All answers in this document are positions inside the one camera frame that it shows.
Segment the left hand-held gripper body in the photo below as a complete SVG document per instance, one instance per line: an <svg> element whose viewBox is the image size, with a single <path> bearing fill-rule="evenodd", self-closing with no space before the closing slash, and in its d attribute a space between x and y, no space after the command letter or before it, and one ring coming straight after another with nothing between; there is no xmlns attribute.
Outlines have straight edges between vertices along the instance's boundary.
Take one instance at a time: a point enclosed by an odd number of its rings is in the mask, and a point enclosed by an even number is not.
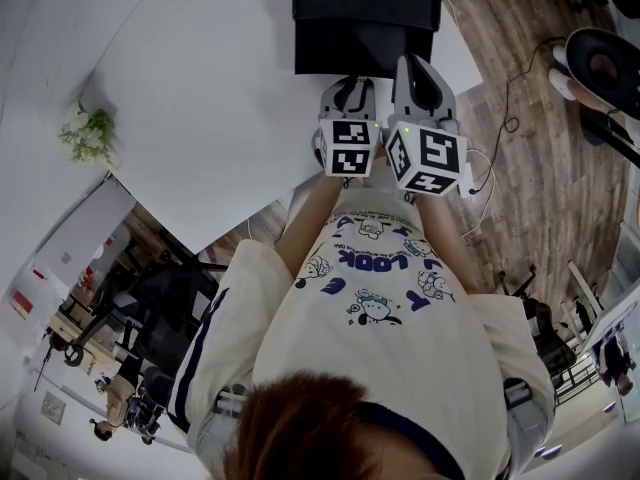
<svg viewBox="0 0 640 480"><path fill-rule="evenodd" d="M323 112L313 135L313 152L327 176L368 177L382 136L376 120Z"/></svg>

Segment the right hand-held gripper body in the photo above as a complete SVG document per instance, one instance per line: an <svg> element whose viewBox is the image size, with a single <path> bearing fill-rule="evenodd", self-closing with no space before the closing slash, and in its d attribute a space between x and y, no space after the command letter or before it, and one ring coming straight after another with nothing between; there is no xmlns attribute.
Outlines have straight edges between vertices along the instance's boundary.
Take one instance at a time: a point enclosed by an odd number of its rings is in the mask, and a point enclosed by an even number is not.
<svg viewBox="0 0 640 480"><path fill-rule="evenodd" d="M463 136L399 120L384 147L401 190L443 197L463 178L467 153Z"/></svg>

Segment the person's right forearm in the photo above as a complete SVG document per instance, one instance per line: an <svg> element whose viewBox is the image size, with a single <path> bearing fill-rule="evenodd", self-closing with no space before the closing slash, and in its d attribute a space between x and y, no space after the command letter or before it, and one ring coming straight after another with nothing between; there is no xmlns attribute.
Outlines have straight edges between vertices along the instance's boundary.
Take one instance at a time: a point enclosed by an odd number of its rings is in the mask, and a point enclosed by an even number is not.
<svg viewBox="0 0 640 480"><path fill-rule="evenodd" d="M456 221L444 198L420 194L416 196L424 236L434 252L446 263L467 294L479 294L472 257Z"/></svg>

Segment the person's left forearm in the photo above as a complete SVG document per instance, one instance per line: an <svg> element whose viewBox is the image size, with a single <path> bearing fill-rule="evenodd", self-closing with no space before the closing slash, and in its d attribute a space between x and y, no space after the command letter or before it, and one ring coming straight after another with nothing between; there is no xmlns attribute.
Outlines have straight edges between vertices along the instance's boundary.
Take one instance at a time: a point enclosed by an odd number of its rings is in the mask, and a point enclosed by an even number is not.
<svg viewBox="0 0 640 480"><path fill-rule="evenodd" d="M342 180L323 175L275 245L293 278L297 277L342 191Z"/></svg>

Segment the white power strip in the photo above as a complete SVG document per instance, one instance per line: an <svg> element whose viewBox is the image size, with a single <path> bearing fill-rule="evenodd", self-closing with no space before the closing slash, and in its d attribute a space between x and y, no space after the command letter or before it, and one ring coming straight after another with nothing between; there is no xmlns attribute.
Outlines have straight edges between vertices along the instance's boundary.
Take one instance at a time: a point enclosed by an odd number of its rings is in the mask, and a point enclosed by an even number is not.
<svg viewBox="0 0 640 480"><path fill-rule="evenodd" d="M458 186L459 194L463 199L466 199L472 196L473 189L474 189L473 168L469 158L466 158L464 170L462 173L462 178Z"/></svg>

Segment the black office chair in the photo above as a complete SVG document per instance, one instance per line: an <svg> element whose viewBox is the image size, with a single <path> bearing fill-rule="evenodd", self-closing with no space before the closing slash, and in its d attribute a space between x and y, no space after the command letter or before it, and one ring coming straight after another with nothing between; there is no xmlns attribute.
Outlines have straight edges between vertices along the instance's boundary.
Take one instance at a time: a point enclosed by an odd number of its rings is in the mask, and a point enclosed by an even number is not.
<svg viewBox="0 0 640 480"><path fill-rule="evenodd" d="M536 277L536 266L529 267L530 276L513 293L506 285L506 272L500 271L500 285L507 296L520 298L523 302L525 316L530 326L539 357L545 364L551 377L561 374L572 367L577 356L575 352L557 334L550 307L527 294L527 289Z"/></svg>
<svg viewBox="0 0 640 480"><path fill-rule="evenodd" d="M213 274L226 270L195 261L171 263L144 275L130 291L144 317L134 352L173 377L200 325L193 315L196 299L201 295L212 302L219 288Z"/></svg>

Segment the person's cream printed shirt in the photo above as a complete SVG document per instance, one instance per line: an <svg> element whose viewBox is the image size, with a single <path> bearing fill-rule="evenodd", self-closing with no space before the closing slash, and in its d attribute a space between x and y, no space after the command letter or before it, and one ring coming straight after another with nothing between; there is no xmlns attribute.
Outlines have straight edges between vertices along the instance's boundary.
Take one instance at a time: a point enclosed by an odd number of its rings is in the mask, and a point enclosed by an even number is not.
<svg viewBox="0 0 640 480"><path fill-rule="evenodd" d="M242 241L176 374L168 414L215 475L248 390L299 372L365 388L364 418L450 480L521 472L554 421L554 390L521 300L469 295L415 207L344 191L296 278Z"/></svg>

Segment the white flower bouquet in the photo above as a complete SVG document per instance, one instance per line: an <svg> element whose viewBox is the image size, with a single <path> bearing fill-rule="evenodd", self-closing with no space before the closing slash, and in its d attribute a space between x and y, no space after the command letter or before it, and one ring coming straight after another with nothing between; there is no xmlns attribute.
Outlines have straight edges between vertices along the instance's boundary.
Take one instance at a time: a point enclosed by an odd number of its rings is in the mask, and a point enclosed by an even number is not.
<svg viewBox="0 0 640 480"><path fill-rule="evenodd" d="M120 161L114 144L114 122L103 109L88 110L81 101L76 102L73 117L58 134L69 149L72 163L102 163L116 167Z"/></svg>

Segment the white cabinet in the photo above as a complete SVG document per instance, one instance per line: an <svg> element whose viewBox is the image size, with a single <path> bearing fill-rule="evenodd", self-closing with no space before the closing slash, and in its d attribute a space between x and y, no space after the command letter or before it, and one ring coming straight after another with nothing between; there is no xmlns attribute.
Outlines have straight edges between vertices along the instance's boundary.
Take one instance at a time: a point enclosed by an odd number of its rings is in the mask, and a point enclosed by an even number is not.
<svg viewBox="0 0 640 480"><path fill-rule="evenodd" d="M37 270L65 299L94 254L134 208L135 198L109 179L87 196L36 254Z"/></svg>

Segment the white plastic bag red print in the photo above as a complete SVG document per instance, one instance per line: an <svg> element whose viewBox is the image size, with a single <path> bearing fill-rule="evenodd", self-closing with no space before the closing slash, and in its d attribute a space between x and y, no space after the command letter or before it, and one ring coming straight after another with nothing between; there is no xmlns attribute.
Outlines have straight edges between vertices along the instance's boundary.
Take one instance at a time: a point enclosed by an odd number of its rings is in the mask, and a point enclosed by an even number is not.
<svg viewBox="0 0 640 480"><path fill-rule="evenodd" d="M11 293L9 304L24 320L30 318L33 311L33 303L19 290L14 290Z"/></svg>

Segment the grey wall switch plate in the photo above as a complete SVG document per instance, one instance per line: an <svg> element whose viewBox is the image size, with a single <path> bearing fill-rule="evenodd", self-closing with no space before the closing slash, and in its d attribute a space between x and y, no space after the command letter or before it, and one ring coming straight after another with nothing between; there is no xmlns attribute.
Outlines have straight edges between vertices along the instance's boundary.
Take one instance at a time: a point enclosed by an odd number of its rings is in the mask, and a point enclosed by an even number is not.
<svg viewBox="0 0 640 480"><path fill-rule="evenodd" d="M42 406L41 406L41 414L50 420L52 423L60 426L64 412L66 408L66 403L55 396L50 391L47 391L44 395Z"/></svg>

